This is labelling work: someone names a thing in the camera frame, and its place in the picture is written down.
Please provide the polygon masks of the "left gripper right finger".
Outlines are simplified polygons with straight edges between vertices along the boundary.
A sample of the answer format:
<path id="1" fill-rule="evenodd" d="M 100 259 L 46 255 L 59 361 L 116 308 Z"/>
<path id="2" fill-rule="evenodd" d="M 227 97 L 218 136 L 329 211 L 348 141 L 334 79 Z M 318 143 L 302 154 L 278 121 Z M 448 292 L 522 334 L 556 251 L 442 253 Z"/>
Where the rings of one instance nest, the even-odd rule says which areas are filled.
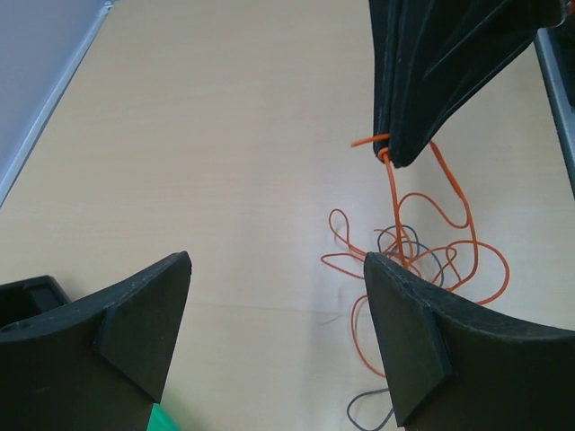
<path id="1" fill-rule="evenodd" d="M 364 276 L 399 427 L 573 429 L 572 331 L 495 312 L 373 252 Z"/>

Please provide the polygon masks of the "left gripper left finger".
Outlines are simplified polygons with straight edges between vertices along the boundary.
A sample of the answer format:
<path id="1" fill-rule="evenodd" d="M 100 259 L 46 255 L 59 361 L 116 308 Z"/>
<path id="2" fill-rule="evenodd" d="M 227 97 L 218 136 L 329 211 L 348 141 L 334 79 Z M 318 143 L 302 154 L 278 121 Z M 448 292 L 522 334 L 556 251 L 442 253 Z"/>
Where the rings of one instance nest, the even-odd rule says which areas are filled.
<path id="1" fill-rule="evenodd" d="M 2 429 L 146 429 L 164 393 L 190 276 L 190 256 L 176 252 L 1 327 Z"/>

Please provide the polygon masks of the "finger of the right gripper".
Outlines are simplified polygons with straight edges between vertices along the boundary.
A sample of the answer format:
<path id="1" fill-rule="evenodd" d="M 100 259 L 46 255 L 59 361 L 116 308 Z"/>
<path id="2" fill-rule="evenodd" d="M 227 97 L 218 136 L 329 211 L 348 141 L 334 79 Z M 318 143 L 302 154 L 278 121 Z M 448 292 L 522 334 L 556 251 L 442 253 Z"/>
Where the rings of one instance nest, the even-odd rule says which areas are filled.
<path id="1" fill-rule="evenodd" d="M 395 51 L 389 153 L 414 162 L 441 126 L 545 27 L 563 1 L 402 1 Z"/>
<path id="2" fill-rule="evenodd" d="M 396 72 L 400 36 L 400 2 L 368 2 L 374 46 L 374 117 L 373 135 L 391 135 L 397 120 Z"/>

